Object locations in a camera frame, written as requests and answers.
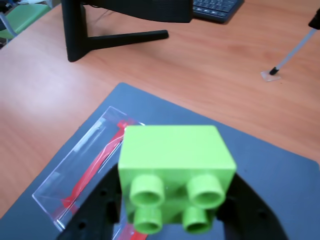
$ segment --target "clear plastic box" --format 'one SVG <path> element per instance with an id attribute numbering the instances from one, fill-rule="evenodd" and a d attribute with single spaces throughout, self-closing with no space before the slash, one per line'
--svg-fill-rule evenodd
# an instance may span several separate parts
<path id="1" fill-rule="evenodd" d="M 87 195 L 80 193 L 88 182 L 98 184 L 118 162 L 127 125 L 143 124 L 110 106 L 32 194 L 60 231 L 65 229 L 87 198 Z M 85 192 L 90 193 L 96 184 L 90 184 L 92 189 Z M 126 225 L 123 205 L 122 209 L 120 223 L 114 226 L 113 239 L 117 239 Z"/>

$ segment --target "monitor stand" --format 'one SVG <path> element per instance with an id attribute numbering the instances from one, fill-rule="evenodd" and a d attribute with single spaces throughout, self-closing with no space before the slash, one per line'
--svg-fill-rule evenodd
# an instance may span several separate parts
<path id="1" fill-rule="evenodd" d="M 88 37 L 86 9 L 81 0 L 62 0 L 62 14 L 68 60 L 75 62 L 91 50 L 137 44 L 169 37 L 167 30 Z"/>

